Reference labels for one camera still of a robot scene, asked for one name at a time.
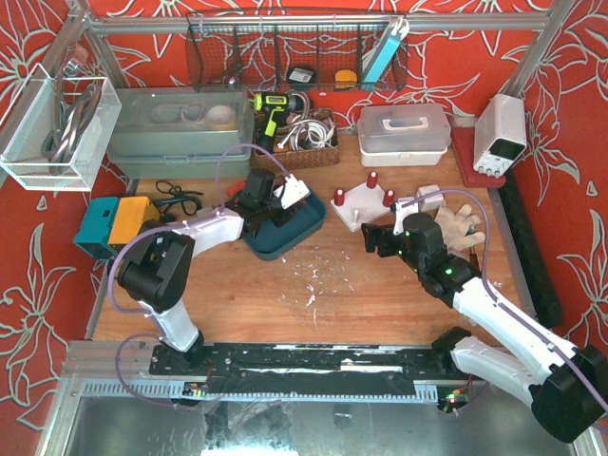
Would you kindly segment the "red spring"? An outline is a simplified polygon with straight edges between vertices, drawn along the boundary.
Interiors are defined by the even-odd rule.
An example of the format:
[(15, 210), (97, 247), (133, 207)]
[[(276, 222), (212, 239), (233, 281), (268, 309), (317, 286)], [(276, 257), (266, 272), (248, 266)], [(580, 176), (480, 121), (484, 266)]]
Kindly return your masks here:
[(345, 191), (342, 188), (338, 188), (334, 192), (333, 204), (336, 207), (340, 207), (345, 202)]
[(394, 198), (395, 198), (394, 191), (392, 189), (388, 189), (385, 192), (384, 197), (383, 197), (383, 201), (382, 201), (383, 206), (384, 207), (390, 207), (392, 205), (393, 201), (394, 201)]
[(378, 173), (376, 171), (370, 171), (367, 176), (366, 186), (369, 189), (375, 189), (377, 186), (377, 182), (378, 182)]

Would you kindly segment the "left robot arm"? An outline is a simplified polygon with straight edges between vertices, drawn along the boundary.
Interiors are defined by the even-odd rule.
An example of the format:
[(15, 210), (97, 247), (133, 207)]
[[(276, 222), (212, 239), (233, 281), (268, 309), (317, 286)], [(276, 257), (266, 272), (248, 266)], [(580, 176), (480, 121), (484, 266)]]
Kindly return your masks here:
[(110, 275), (156, 322), (165, 346), (194, 357), (204, 338), (183, 302), (192, 259), (255, 233), (266, 220), (288, 219), (310, 194), (292, 174), (279, 177), (256, 168), (242, 189), (209, 214), (137, 234), (118, 253)]

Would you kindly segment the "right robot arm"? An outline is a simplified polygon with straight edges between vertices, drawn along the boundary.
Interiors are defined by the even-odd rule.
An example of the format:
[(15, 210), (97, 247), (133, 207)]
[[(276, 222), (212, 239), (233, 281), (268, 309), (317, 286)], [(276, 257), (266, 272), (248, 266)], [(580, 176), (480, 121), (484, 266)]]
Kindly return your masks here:
[(570, 444), (607, 413), (607, 357), (547, 330), (502, 296), (479, 268), (446, 247), (427, 214), (405, 217), (402, 229), (365, 223), (366, 250), (399, 257), (425, 291), (481, 326), (504, 349), (493, 349), (462, 328), (434, 345), (454, 367), (519, 399), (553, 437)]

